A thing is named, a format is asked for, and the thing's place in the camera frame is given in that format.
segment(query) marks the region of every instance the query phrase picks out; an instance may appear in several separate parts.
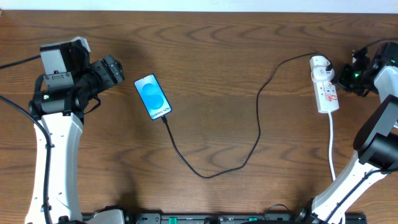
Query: green component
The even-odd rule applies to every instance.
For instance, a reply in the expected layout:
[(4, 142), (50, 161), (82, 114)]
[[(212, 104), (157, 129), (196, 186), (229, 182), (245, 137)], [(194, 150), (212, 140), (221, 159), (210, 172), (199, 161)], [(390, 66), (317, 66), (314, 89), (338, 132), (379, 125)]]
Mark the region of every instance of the green component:
[(177, 218), (169, 218), (169, 224), (177, 224)]

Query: power strip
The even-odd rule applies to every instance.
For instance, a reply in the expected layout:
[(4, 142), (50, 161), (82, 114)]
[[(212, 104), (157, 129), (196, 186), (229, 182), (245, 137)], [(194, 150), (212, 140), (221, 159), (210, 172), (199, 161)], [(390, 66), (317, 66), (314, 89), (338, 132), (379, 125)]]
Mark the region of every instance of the power strip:
[(336, 87), (330, 82), (335, 76), (335, 71), (326, 70), (329, 64), (324, 56), (314, 56), (310, 60), (311, 79), (319, 113), (330, 113), (339, 108)]

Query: white wall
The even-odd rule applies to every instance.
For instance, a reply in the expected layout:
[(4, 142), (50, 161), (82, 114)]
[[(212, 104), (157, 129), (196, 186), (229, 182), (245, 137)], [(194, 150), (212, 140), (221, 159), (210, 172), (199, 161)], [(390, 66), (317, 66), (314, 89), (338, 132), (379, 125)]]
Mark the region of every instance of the white wall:
[(398, 13), (398, 0), (0, 0), (0, 8), (3, 10)]

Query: smartphone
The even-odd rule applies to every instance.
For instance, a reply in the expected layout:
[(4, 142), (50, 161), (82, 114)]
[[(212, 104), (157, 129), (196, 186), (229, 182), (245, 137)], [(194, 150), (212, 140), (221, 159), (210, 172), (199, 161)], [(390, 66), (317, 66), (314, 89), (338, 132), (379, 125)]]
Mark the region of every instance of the smartphone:
[(134, 82), (151, 119), (159, 118), (172, 111), (169, 101), (154, 74)]

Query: wooden tabletop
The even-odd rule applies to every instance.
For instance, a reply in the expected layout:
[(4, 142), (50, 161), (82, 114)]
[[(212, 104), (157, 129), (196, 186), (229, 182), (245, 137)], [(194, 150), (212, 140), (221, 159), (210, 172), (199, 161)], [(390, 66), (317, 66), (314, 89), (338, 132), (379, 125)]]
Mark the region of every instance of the wooden tabletop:
[[(100, 94), (102, 105), (85, 117), (78, 156), (82, 212), (114, 204), (164, 213), (261, 213), (275, 203), (299, 210), (331, 184), (328, 116), (317, 111), (310, 57), (280, 67), (261, 93), (262, 135), (247, 166), (211, 180), (181, 161), (163, 122), (149, 118), (134, 81), (156, 75), (173, 107), (168, 120), (178, 148), (211, 175), (244, 162), (257, 138), (256, 94), (278, 63), (322, 52), (338, 71), (352, 50), (398, 36), (397, 28), (395, 15), (4, 11), (0, 64), (78, 35), (87, 38), (92, 62), (110, 54), (123, 64), (124, 83)], [(41, 60), (0, 70), (0, 94), (28, 110), (43, 71)], [(333, 155), (340, 173), (379, 98), (340, 90), (338, 98)], [(34, 186), (33, 124), (0, 103), (0, 127), (0, 223), (23, 223)], [(397, 184), (398, 175), (386, 177), (350, 211), (365, 213), (369, 223), (396, 223)]]

